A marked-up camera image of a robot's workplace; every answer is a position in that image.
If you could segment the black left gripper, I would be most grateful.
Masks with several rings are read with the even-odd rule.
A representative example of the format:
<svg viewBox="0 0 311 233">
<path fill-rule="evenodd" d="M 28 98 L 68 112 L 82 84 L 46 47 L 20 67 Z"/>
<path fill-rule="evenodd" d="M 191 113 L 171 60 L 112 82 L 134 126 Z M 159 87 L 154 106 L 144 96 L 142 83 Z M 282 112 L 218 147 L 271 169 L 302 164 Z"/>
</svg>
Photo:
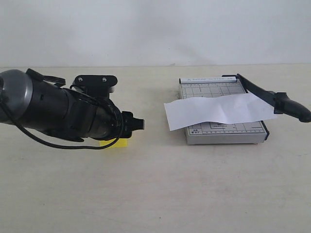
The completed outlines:
<svg viewBox="0 0 311 233">
<path fill-rule="evenodd" d="M 133 131 L 144 130 L 144 119 L 121 111 L 110 99 L 109 91 L 84 92 L 69 89 L 70 107 L 65 121 L 65 135 L 73 141 L 85 138 L 111 140 L 130 138 Z"/>
</svg>

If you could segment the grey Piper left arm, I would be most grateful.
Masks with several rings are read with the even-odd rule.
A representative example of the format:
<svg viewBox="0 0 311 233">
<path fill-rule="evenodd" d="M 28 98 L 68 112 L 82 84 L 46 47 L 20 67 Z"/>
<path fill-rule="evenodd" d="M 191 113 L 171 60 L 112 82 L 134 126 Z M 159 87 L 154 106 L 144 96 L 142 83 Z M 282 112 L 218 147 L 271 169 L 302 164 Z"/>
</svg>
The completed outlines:
<svg viewBox="0 0 311 233">
<path fill-rule="evenodd" d="M 110 99 L 113 75 L 78 75 L 70 87 L 63 78 L 10 69 L 0 74 L 0 121 L 73 142 L 130 138 L 143 119 L 120 111 Z"/>
</svg>

